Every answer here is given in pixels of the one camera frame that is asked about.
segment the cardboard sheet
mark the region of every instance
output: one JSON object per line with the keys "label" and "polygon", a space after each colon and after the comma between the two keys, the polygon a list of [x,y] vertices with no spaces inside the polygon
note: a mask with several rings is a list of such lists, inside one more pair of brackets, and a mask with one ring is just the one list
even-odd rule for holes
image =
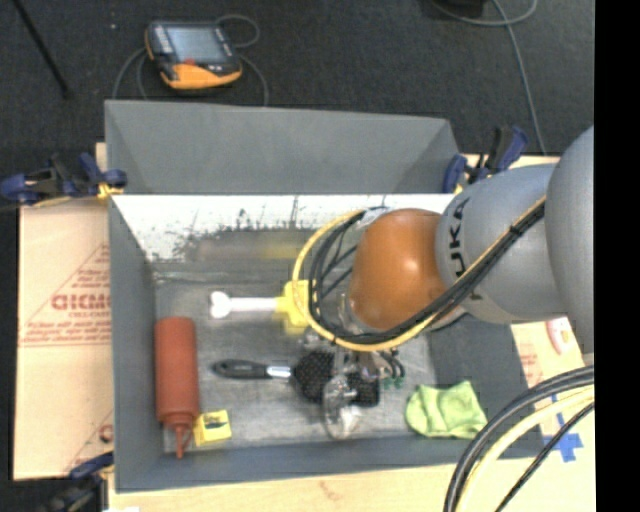
{"label": "cardboard sheet", "polygon": [[65,476],[113,449],[106,206],[20,216],[14,474]]}

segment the red bottle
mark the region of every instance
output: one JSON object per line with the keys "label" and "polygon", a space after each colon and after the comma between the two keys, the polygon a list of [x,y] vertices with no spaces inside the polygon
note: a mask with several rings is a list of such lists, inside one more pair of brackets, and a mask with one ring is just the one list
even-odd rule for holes
{"label": "red bottle", "polygon": [[176,455],[182,458],[200,414],[196,329],[186,317],[158,320],[154,329],[156,417],[175,431]]}

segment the black floor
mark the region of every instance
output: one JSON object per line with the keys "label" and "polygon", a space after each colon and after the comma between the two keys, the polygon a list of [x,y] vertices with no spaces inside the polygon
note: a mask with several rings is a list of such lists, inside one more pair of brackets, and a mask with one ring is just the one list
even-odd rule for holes
{"label": "black floor", "polygon": [[[530,0],[502,3],[510,17],[531,5]],[[63,98],[14,2],[0,3],[0,178],[36,169],[54,151],[75,158],[102,140],[103,101],[155,18],[240,14],[255,20],[260,40],[243,53],[264,75],[271,106],[443,117],[465,152],[487,150],[496,126],[517,124],[530,137],[528,152],[560,154],[594,123],[595,0],[540,0],[530,17],[512,27],[539,131],[507,29],[454,21],[431,0],[23,0],[22,5],[72,95]],[[497,16],[490,0],[479,19]],[[252,36],[248,26],[227,28],[236,41]],[[142,79],[149,96],[172,98],[148,62]],[[134,67],[119,92],[139,97]],[[249,71],[204,101],[261,104],[261,81]],[[0,243],[0,512],[29,511],[65,483],[10,482],[15,212],[0,214]]]}

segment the gray box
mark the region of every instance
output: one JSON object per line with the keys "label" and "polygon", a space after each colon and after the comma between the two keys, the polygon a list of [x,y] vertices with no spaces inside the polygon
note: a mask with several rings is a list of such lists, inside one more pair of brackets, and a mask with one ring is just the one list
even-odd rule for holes
{"label": "gray box", "polygon": [[[205,115],[192,110],[193,105],[188,107],[200,120],[191,119],[189,123],[194,137],[204,133],[212,117],[227,121],[224,147],[212,141],[212,147],[217,149],[206,158],[195,151],[193,162],[186,149],[190,139],[182,140],[182,144],[174,140],[180,130],[158,128],[167,138],[166,144],[161,143],[159,133],[144,135],[144,143],[134,136],[142,134],[145,125],[154,127],[164,117],[161,113],[181,118],[178,112],[183,105],[108,105],[108,135],[112,137],[107,140],[109,166],[134,175],[128,192],[115,197],[109,209],[117,490],[455,462],[467,441],[429,440],[410,432],[403,422],[404,404],[417,384],[449,386],[469,379],[487,415],[498,412],[526,389],[507,326],[463,317],[428,338],[421,335],[403,344],[400,356],[411,363],[407,365],[405,387],[384,392],[380,405],[363,411],[365,416],[354,437],[337,442],[324,433],[318,406],[301,400],[287,383],[239,383],[210,372],[214,360],[226,357],[294,364],[304,347],[269,316],[216,323],[208,316],[207,301],[213,289],[240,296],[278,295],[290,277],[293,259],[304,240],[346,211],[382,203],[442,211],[450,196],[424,193],[437,190],[414,186],[412,194],[396,191],[402,189],[402,183],[417,183],[411,180],[425,184],[431,177],[434,184],[439,181],[442,168],[426,162],[438,160],[432,159],[434,151],[444,151],[439,145],[437,151],[429,148],[433,137],[450,136],[448,124],[402,116],[382,116],[386,122],[378,123],[378,116],[361,114],[245,111],[209,105],[202,106],[203,112],[210,114]],[[248,115],[249,111],[254,111],[253,115]],[[237,112],[241,112],[242,121],[236,125],[231,120]],[[281,116],[288,119],[287,123],[273,120],[282,119]],[[290,123],[299,123],[297,132]],[[313,127],[308,132],[305,123]],[[412,129],[407,130],[405,123]],[[434,123],[439,126],[436,130],[432,130]],[[319,136],[322,130],[317,127],[334,124],[349,126],[349,140],[354,144],[371,136],[373,124],[373,132],[384,131],[389,138],[395,135],[406,142],[405,135],[413,134],[413,147],[409,150],[406,145],[389,143],[381,167],[378,160],[382,153],[377,153],[375,162],[370,155],[358,159],[357,147],[345,141],[329,151],[331,141],[335,143],[337,139],[329,135],[328,142]],[[271,133],[273,139],[268,146],[241,150],[247,133],[254,134],[254,143],[259,141],[259,133]],[[431,133],[431,139],[425,138],[427,133]],[[294,134],[303,147],[313,147],[315,152],[309,150],[299,161],[287,153],[284,147],[292,144]],[[314,138],[308,145],[307,136]],[[156,149],[144,151],[150,139]],[[443,141],[442,147],[447,144],[451,151],[447,156],[441,155],[441,163],[455,151],[452,139]],[[180,152],[182,158],[179,173],[175,169],[179,159],[172,160],[175,152]],[[413,164],[407,163],[409,153]],[[249,181],[226,180],[224,173],[215,171],[216,166],[205,163],[210,158],[224,162],[225,169],[238,164],[233,172],[244,173]],[[331,178],[323,177],[325,169],[344,168],[349,162],[352,173],[334,175],[327,171]],[[290,180],[280,184],[276,180],[282,178],[279,173],[283,170]],[[304,191],[290,194],[293,182],[303,184]],[[182,460],[172,453],[172,440],[156,420],[154,410],[153,325],[157,318],[168,315],[190,316],[196,322],[201,409],[229,410],[234,434],[231,440],[213,447],[191,448]],[[539,446],[539,437],[529,436],[509,454],[530,455]]]}

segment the green cloth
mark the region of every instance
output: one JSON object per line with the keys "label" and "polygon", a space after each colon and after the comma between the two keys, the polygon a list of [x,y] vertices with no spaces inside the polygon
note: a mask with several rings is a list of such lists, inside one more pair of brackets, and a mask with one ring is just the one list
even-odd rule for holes
{"label": "green cloth", "polygon": [[427,437],[473,439],[487,424],[469,381],[448,389],[420,385],[409,397],[405,418],[409,426]]}

